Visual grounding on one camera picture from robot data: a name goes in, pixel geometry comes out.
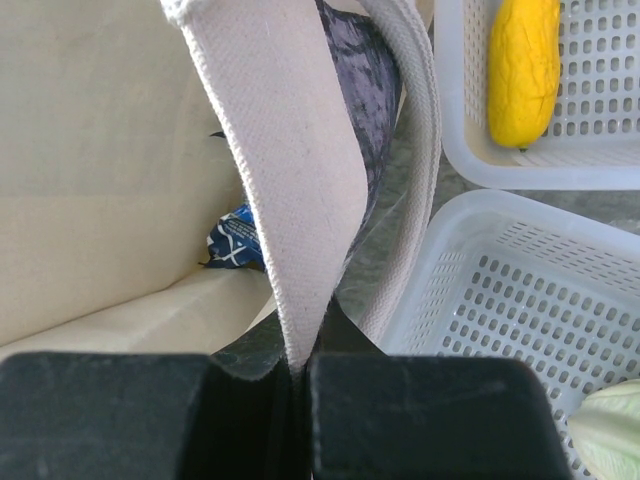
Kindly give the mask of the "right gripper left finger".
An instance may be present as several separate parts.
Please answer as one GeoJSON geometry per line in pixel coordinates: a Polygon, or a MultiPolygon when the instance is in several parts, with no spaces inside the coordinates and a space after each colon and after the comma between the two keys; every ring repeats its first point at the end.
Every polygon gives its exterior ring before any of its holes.
{"type": "Polygon", "coordinates": [[[291,479],[275,354],[36,352],[1,364],[5,479],[291,479]]]}

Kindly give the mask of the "beige canvas tote bag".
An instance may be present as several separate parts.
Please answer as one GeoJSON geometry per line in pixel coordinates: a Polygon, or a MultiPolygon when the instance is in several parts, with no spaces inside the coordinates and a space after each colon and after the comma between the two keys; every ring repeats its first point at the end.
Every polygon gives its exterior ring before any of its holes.
{"type": "Polygon", "coordinates": [[[413,165],[360,326],[379,343],[432,209],[441,118],[430,1],[5,1],[1,354],[212,354],[271,313],[300,371],[369,216],[347,96],[391,51],[413,165]],[[211,269],[242,204],[265,271],[211,269]]]}

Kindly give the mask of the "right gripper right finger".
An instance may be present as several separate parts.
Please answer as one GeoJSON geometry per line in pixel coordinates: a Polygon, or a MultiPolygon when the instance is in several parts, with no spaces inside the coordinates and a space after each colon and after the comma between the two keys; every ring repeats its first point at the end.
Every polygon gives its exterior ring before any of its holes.
{"type": "Polygon", "coordinates": [[[545,391],[500,358],[323,353],[308,370],[317,479],[569,479],[545,391]]]}

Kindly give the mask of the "blue snack bag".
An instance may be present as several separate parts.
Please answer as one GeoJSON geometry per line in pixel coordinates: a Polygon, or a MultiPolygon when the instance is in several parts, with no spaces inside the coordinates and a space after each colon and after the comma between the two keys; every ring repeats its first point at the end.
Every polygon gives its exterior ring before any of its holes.
{"type": "Polygon", "coordinates": [[[265,271],[254,217],[248,204],[223,215],[206,238],[208,259],[205,268],[265,271]]]}

